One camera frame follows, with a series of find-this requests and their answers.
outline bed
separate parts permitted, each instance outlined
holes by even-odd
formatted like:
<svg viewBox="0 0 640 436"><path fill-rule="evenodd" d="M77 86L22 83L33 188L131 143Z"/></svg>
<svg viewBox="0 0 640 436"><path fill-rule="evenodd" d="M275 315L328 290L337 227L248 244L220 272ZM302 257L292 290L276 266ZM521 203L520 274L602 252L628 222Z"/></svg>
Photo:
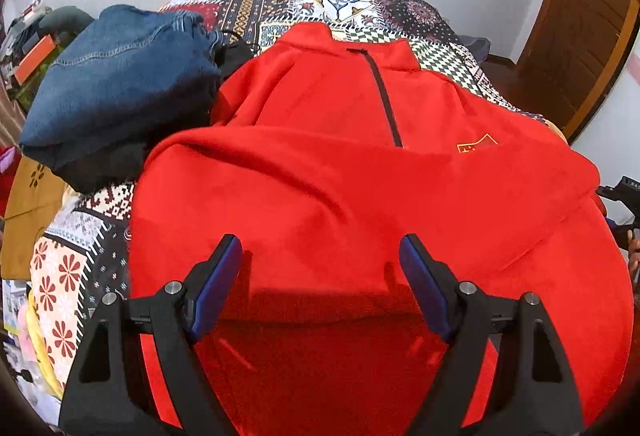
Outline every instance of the bed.
<svg viewBox="0 0 640 436"><path fill-rule="evenodd" d="M171 0L161 11L178 9L200 13L209 29L241 36L256 54L303 21L325 22L337 40L407 38L422 69L436 70L510 111L543 120L509 104L440 13L423 0ZM102 295L116 292L129 297L129 220L134 192L135 184L126 183L81 196L58 212L35 244L29 285L47 358L62 390L84 326ZM19 288L16 301L26 300L22 283L4 285L7 290ZM17 324L14 310L5 311L5 324ZM59 405L47 403L47 421L54 422Z"/></svg>

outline embroidered logo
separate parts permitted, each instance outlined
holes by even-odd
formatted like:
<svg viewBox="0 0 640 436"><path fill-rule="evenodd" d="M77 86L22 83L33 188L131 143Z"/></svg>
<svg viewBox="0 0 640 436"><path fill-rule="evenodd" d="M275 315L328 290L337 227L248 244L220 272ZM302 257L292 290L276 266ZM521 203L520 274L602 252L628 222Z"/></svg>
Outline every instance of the embroidered logo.
<svg viewBox="0 0 640 436"><path fill-rule="evenodd" d="M460 143L458 145L458 152L463 154L465 152L471 152L478 149L485 149L492 145L498 145L498 142L494 140L489 133L487 133L475 143Z"/></svg>

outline wooden door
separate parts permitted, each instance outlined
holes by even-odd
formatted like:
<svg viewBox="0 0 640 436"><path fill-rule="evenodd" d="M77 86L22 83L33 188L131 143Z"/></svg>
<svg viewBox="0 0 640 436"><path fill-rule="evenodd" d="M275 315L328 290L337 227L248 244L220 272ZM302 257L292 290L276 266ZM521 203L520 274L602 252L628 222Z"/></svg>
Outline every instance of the wooden door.
<svg viewBox="0 0 640 436"><path fill-rule="evenodd" d="M579 132L614 81L634 38L637 0L545 0L520 75L552 95L543 114L564 135Z"/></svg>

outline metal screw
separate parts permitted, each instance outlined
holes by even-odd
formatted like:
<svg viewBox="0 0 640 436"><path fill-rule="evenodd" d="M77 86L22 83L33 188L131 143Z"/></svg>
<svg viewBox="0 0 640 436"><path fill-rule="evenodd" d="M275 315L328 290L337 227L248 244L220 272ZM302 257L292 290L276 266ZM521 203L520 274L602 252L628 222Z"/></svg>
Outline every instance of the metal screw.
<svg viewBox="0 0 640 436"><path fill-rule="evenodd" d="M526 300L527 303L531 304L532 306L537 306L538 304L540 304L540 297L538 297L533 292L529 292L524 295L524 300Z"/></svg>
<svg viewBox="0 0 640 436"><path fill-rule="evenodd" d="M180 281L171 281L164 285L164 292L169 295L175 295L182 289Z"/></svg>
<svg viewBox="0 0 640 436"><path fill-rule="evenodd" d="M460 286L458 286L458 288L465 295L473 295L474 293L476 293L478 291L478 287L475 284L473 284L472 282L469 282L469 281L461 282Z"/></svg>
<svg viewBox="0 0 640 436"><path fill-rule="evenodd" d="M118 296L114 294L114 292L110 291L109 293L105 293L102 296L102 304L106 304L107 306L110 306L111 304L116 302L117 298Z"/></svg>

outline orange object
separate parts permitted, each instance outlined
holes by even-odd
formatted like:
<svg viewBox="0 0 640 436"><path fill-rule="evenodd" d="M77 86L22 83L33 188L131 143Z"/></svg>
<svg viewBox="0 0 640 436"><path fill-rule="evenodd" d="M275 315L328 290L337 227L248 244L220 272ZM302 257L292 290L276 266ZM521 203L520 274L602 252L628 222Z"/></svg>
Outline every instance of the orange object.
<svg viewBox="0 0 640 436"><path fill-rule="evenodd" d="M47 58L47 55L56 48L56 45L51 38L51 35L42 37L40 41L33 47L33 50L27 53L27 56L23 58L15 70L15 79L20 85L22 85L30 74L35 71L36 67Z"/></svg>

